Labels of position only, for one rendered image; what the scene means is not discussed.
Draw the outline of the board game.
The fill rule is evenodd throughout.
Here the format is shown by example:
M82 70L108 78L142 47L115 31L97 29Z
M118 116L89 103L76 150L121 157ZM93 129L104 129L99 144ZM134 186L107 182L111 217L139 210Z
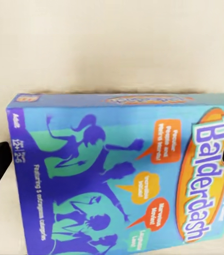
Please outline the board game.
M224 93L18 93L6 116L28 255L224 238Z

